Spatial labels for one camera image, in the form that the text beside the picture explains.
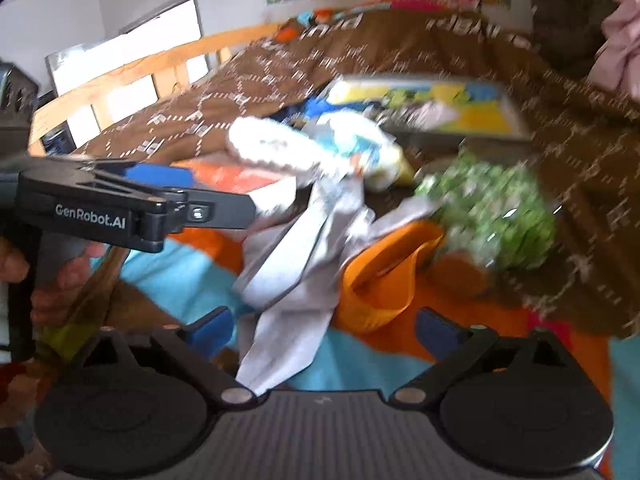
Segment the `person left hand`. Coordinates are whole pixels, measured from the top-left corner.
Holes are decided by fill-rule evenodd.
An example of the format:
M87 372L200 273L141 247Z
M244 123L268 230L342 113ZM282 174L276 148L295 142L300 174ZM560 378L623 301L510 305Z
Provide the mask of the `person left hand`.
M103 256L106 246L89 242L76 258L68 260L58 269L50 283L36 287L30 296L32 310L30 318L35 326L62 325L70 315L70 308L79 296L82 286L91 275L91 260ZM29 264L22 253L4 237L1 239L1 281L19 283L24 281Z

